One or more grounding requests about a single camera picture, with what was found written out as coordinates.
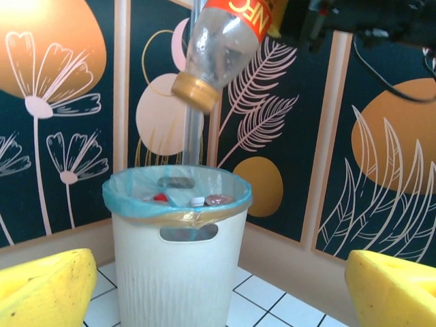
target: flower illustration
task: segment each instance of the flower illustration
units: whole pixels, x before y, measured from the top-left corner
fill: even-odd
[[[16,82],[25,100],[27,112],[33,117],[35,169],[46,234],[52,234],[42,185],[38,121],[53,116],[84,116],[102,108],[101,95],[82,95],[93,82],[85,51],[74,51],[58,43],[49,45],[40,67],[36,67],[36,47],[31,32],[9,32],[5,38],[7,55]]]
[[[0,136],[0,177],[22,172],[31,166],[28,155],[20,157],[22,147],[15,141],[16,134],[9,138]],[[10,245],[14,244],[10,236],[3,217],[0,215],[0,226]]]
[[[93,178],[109,170],[108,160],[98,159],[102,147],[97,142],[98,133],[91,136],[74,134],[65,150],[65,141],[61,132],[49,135],[47,149],[62,183],[65,184],[69,219],[75,228],[74,217],[69,196],[69,187],[78,181]]]

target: clear plastic bottle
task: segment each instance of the clear plastic bottle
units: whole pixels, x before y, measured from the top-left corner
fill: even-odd
[[[184,72],[173,94],[210,114],[227,86],[253,58],[271,24],[271,0],[208,0],[193,28]]]

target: yellow sponge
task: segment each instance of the yellow sponge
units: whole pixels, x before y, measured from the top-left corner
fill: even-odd
[[[362,327],[436,326],[436,268],[352,251],[345,281]]]
[[[96,283],[88,249],[0,270],[0,327],[82,327]]]
[[[287,3],[289,0],[269,0],[269,4],[272,5],[272,22],[268,30],[268,35],[273,38],[280,38],[280,27],[283,22],[283,16],[285,16],[285,11]]]

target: dark teal wallpaper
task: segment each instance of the dark teal wallpaper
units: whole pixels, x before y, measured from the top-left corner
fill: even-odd
[[[319,53],[269,37],[224,91],[217,166],[253,187],[247,221],[301,241],[332,37]]]
[[[0,247],[110,217],[114,1],[29,9],[0,22]]]
[[[129,167],[181,163],[185,104],[171,86],[185,68],[190,16],[169,0],[131,2]],[[201,164],[207,142],[206,117]]]
[[[402,92],[434,96],[422,49],[384,44],[361,53]],[[387,93],[351,53],[318,251],[346,260],[368,249],[436,266],[435,124],[436,104]]]

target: floor tile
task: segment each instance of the floor tile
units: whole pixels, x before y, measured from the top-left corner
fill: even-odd
[[[259,322],[259,324],[256,325],[256,327],[290,327],[290,325],[282,322],[273,315],[268,314]]]
[[[236,293],[248,298],[265,310],[271,307],[285,294],[285,291],[271,285],[257,276],[251,276],[235,289]]]
[[[324,314],[286,294],[271,310],[271,313],[293,327],[317,327]]]
[[[253,327],[265,313],[265,310],[232,292],[227,325],[229,327]]]
[[[327,316],[323,321],[320,327],[348,327],[347,325],[338,322],[336,319],[333,319]]]
[[[234,287],[239,286],[239,284],[241,284],[243,281],[245,281],[250,276],[251,276],[250,272],[238,267],[236,269],[236,278],[234,281]]]
[[[109,280],[111,282],[113,282],[113,284],[116,285],[116,270],[115,269],[116,269],[115,262],[98,268],[98,270],[100,270],[100,272],[103,275],[105,275],[107,278],[109,278]]]
[[[112,327],[120,322],[118,290],[114,289],[89,303],[85,322],[89,327]]]
[[[92,298],[96,296],[102,295],[107,291],[113,290],[114,286],[105,276],[103,276],[100,272],[98,273],[97,284],[95,285],[95,289],[92,295]]]

